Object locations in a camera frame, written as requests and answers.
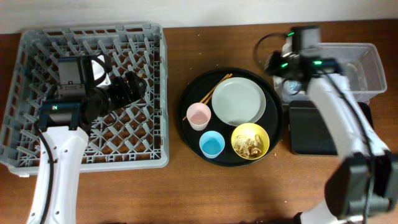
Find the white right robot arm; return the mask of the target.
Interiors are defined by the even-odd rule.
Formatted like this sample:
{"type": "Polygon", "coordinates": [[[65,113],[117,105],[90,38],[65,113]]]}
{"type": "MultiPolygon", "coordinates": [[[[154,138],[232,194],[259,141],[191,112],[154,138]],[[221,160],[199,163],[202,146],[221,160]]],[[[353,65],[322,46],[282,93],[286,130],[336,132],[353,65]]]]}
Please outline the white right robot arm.
{"type": "Polygon", "coordinates": [[[318,26],[276,33],[291,49],[275,51],[263,65],[270,76],[300,82],[335,143],[340,166],[328,179],[324,200],[291,223],[366,223],[397,205],[397,155],[375,133],[334,58],[320,55],[318,26]]]}

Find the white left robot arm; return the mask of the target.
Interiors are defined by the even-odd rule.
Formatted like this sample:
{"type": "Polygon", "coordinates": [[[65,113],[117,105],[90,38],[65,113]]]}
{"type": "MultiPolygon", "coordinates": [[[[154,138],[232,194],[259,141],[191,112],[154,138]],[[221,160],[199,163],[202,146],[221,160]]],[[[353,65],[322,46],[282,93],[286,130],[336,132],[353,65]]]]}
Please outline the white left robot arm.
{"type": "Polygon", "coordinates": [[[103,82],[112,71],[107,55],[61,57],[34,128],[40,139],[39,172],[28,223],[75,223],[81,160],[92,123],[140,100],[147,82],[134,72],[103,82]]]}

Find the pink plastic cup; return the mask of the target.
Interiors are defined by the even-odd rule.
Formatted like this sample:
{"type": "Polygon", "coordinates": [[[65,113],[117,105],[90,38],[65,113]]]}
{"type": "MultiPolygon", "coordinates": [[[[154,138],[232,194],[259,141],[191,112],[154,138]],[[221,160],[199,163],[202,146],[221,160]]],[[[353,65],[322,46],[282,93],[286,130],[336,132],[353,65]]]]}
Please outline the pink plastic cup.
{"type": "Polygon", "coordinates": [[[204,103],[194,103],[187,109],[187,119],[196,131],[204,130],[211,119],[211,110],[204,103]]]}

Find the blue plastic cup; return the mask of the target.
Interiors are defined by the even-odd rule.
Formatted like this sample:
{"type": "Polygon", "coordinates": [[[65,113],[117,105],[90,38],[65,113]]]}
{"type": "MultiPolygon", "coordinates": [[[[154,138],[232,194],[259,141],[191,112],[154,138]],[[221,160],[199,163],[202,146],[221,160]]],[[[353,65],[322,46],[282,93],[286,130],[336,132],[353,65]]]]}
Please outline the blue plastic cup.
{"type": "Polygon", "coordinates": [[[201,135],[199,147],[205,157],[214,159],[223,151],[225,147],[225,140],[219,132],[207,131],[201,135]]]}

